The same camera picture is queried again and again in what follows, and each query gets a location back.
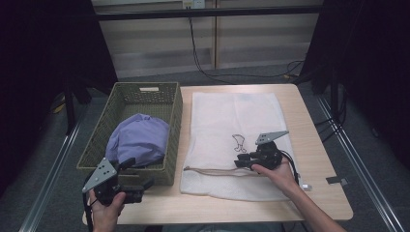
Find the black cable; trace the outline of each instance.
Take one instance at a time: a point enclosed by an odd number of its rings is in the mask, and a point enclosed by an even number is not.
[[[88,176],[85,178],[84,185],[90,180],[91,176],[93,175],[94,171],[90,172]],[[93,219],[91,217],[91,210],[92,210],[92,205],[97,201],[97,199],[91,203],[90,205],[87,204],[87,193],[82,193],[82,203],[84,205],[84,212],[85,212],[85,217],[87,219],[87,227],[88,231],[93,232],[94,225],[93,225]]]
[[[209,74],[206,73],[202,70],[200,63],[199,63],[199,59],[196,53],[196,45],[195,45],[195,40],[193,38],[193,26],[192,26],[192,18],[189,17],[189,21],[190,21],[190,38],[192,40],[192,49],[193,49],[193,61],[195,62],[196,67],[198,68],[198,70],[203,73],[205,76],[207,76],[208,78],[215,80],[215,81],[220,81],[223,83],[227,83],[227,84],[232,84],[232,85],[236,85],[236,83],[232,83],[229,81],[225,81],[225,80],[221,80],[221,79],[216,79],[214,77],[220,77],[220,76],[246,76],[246,77],[261,77],[261,78],[273,78],[273,77],[279,77],[279,76],[283,76],[286,74],[290,74],[292,71],[294,71],[296,68],[298,68],[303,62],[305,61],[292,61],[287,65],[287,72],[284,73],[280,73],[280,74],[275,74],[275,75],[254,75],[254,74],[236,74],[236,73],[232,73],[232,74]],[[289,69],[289,66],[291,64],[297,63],[299,62],[298,65],[296,65],[295,67],[293,67],[292,69]]]
[[[341,122],[337,125],[337,128],[331,133],[329,134],[327,137],[325,137],[322,140],[322,143],[326,142],[329,138],[331,138],[334,134],[337,134],[341,127],[344,125],[344,122],[346,121],[346,115],[347,115],[347,93],[346,93],[346,89],[343,89],[343,100],[340,106],[340,114],[342,114],[342,120]]]
[[[292,157],[287,152],[282,151],[282,150],[280,150],[280,151],[282,152],[282,155],[285,158],[287,158],[287,160],[289,160],[290,165],[292,166],[292,169],[293,169],[293,176],[295,177],[295,182],[296,182],[296,184],[299,185],[299,173],[296,170],[295,162],[293,161]]]
[[[305,226],[305,224],[301,221],[302,227],[304,227],[305,231],[308,232],[308,228]]]

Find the purple cloth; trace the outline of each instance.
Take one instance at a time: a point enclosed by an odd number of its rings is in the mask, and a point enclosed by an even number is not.
[[[106,145],[105,157],[122,163],[135,158],[135,166],[162,159],[169,125],[162,119],[135,114],[118,125]]]

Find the wicker basket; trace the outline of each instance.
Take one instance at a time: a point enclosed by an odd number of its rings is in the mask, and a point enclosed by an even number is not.
[[[154,177],[155,185],[172,186],[178,155],[182,105],[181,90],[177,82],[116,83],[77,169],[87,174],[93,171],[104,157],[106,144],[117,126],[136,113],[148,114],[169,124],[163,162],[145,168],[128,168],[121,172],[119,181],[123,185],[134,186]]]

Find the light wood tabletop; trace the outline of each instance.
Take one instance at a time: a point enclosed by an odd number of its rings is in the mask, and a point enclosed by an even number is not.
[[[341,185],[329,185],[326,181],[327,177],[336,176],[336,173],[295,85],[191,86],[181,87],[181,92],[184,106],[175,184],[172,187],[149,188],[141,203],[126,205],[118,219],[119,224],[303,220],[290,201],[247,202],[181,194],[181,172],[190,144],[190,114],[194,92],[275,93],[289,130],[299,172],[304,183],[312,186],[307,195],[333,219],[348,220],[353,217]]]

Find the white towel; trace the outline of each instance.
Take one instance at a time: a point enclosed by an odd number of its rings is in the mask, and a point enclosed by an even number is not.
[[[260,133],[286,131],[275,94],[193,93],[190,147],[181,178],[181,192],[247,201],[286,197],[262,175],[238,169],[237,155],[256,151]],[[242,140],[233,135],[244,137]],[[275,140],[292,158],[288,135]]]

